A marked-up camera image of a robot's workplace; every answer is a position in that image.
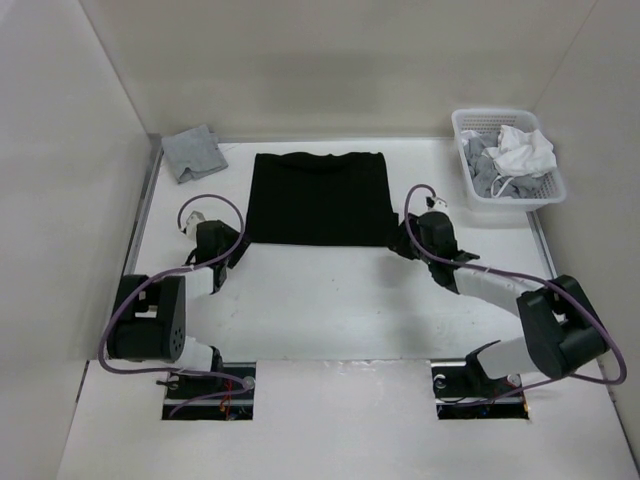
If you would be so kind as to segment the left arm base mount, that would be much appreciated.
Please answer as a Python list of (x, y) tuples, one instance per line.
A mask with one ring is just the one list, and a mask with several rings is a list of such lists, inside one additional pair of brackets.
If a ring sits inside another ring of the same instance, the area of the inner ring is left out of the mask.
[(251, 421), (255, 390), (233, 394), (241, 385), (221, 378), (172, 375), (157, 380), (164, 388), (162, 419), (167, 421)]

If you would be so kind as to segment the black tank top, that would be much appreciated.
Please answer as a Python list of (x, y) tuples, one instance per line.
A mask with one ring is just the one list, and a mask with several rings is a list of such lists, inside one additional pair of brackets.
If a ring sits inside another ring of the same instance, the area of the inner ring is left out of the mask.
[(381, 153), (255, 156), (246, 214), (255, 243), (384, 247), (398, 224)]

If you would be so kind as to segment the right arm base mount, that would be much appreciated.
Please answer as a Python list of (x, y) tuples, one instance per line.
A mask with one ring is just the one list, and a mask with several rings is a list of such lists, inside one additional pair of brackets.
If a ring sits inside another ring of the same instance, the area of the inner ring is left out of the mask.
[(431, 363), (436, 415), (439, 420), (528, 420), (518, 375), (491, 379), (481, 368), (477, 349), (463, 359)]

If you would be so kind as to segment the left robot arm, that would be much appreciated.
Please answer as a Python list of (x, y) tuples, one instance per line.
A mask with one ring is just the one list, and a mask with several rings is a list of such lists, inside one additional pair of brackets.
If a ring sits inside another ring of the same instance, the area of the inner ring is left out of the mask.
[(136, 274), (121, 279), (113, 309), (118, 318), (105, 346), (112, 359), (156, 362), (161, 369), (191, 374), (192, 389), (210, 399), (223, 390), (223, 360), (216, 347), (187, 334), (188, 303), (221, 290), (250, 240), (220, 220), (199, 222), (191, 234), (195, 248), (186, 265), (194, 273), (170, 273), (154, 281)]

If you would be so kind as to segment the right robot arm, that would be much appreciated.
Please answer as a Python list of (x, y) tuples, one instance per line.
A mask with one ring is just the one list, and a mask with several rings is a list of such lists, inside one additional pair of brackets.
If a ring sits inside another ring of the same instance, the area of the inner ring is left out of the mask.
[(428, 266), (435, 283), (474, 297), (516, 317), (522, 335), (495, 340), (466, 355), (464, 384), (483, 396), (512, 374), (539, 372), (550, 380), (574, 374), (610, 350), (601, 321), (579, 282), (570, 276), (551, 281), (508, 275), (458, 247), (447, 214), (408, 214), (391, 233), (388, 248)]

